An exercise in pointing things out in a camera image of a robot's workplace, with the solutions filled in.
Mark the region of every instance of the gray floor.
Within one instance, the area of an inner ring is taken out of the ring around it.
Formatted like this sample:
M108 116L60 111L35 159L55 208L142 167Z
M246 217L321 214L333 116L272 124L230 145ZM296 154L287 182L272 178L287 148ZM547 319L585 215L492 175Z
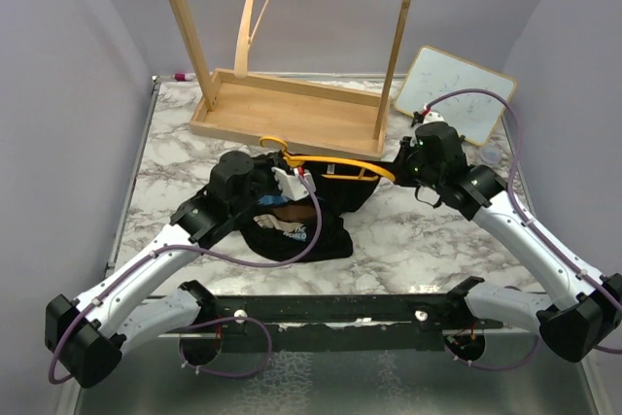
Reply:
M510 363L534 338L489 337L482 362ZM260 356L220 356L229 370ZM180 368L176 338L160 338L82 391L79 414L210 415L590 415L594 402L578 364L542 348L529 365L503 373L462 366L444 352L277 354L263 374L225 380Z

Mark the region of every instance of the marble table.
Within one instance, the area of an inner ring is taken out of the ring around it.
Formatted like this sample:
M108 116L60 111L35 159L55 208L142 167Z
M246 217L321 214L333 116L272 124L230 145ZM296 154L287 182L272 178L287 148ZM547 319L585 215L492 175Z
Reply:
M382 86L367 81L323 83L377 92ZM392 95L400 85L394 83ZM190 133L188 122L199 98L197 83L161 84L115 267L136 255L177 206L205 185L223 153L263 151ZM399 139L412 134L409 121L392 110L383 158L392 159ZM491 144L503 152L497 170L506 177L511 151L501 124ZM465 149L469 161L477 161L477 149L468 143ZM516 188L522 193L519 181ZM350 258L265 270L202 257L166 280L155 294L169 294L192 279L213 294L435 293L449 291L470 275L499 285L538 289L533 276L488 232L447 207L433 209L416 201L413 189L383 181L363 208L344 220L355 246ZM267 261L252 253L237 232L215 250Z

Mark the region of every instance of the yellow hanger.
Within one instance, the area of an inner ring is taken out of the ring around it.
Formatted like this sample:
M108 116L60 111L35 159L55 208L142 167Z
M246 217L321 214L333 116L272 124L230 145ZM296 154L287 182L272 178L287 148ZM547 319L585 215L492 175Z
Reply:
M259 145L262 148L267 148L265 144L267 142L276 143L281 147L281 153L283 153L283 159L289 165L289 167L298 167L305 162L325 162L327 164L341 164L341 165L351 165L354 167L360 167L361 172L359 175L335 175L335 174L322 174L323 177L327 179L338 179L338 180L359 180L364 182L375 182L379 177L384 177L389 179L391 182L396 180L396 176L389 172L387 169L384 169L376 164L371 164L369 162L363 162L362 160L356 159L347 159L345 157L332 157L332 156L298 156L292 155L288 151L288 144L285 140L279 138L278 136L262 136L259 138ZM365 171L368 170L373 172L374 176L365 176Z

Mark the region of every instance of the white bolt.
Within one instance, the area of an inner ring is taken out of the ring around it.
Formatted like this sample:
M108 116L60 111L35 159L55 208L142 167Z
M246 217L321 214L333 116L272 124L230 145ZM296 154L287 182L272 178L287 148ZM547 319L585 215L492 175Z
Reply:
M417 318L418 322L423 323L424 321L428 320L428 313L426 313L425 311L417 310L415 311L415 318Z
M235 311L235 313L233 313L233 316L234 316L235 318L246 318L246 317L248 317L249 315L247 315L247 314L246 314L246 311L244 311L244 310L241 310L241 309L240 309L240 310L236 310L236 311ZM244 323L244 320L235 320L235 322L236 322L238 325L241 325L242 323Z

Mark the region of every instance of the gray wall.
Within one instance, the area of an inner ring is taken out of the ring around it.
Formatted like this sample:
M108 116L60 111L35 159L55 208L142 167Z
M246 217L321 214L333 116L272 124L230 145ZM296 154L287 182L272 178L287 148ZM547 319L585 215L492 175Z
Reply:
M622 272L620 57L622 0L542 0L504 67L538 216L607 274ZM622 331L610 344L622 347ZM622 413L622 358L600 360Z
M250 69L386 70L401 0L272 0ZM414 0L397 71L424 45L501 68L539 0ZM167 0L113 0L154 74L189 71ZM210 66L231 68L244 0L190 0Z
M151 83L110 0L0 5L0 413L41 414L44 307L103 275Z

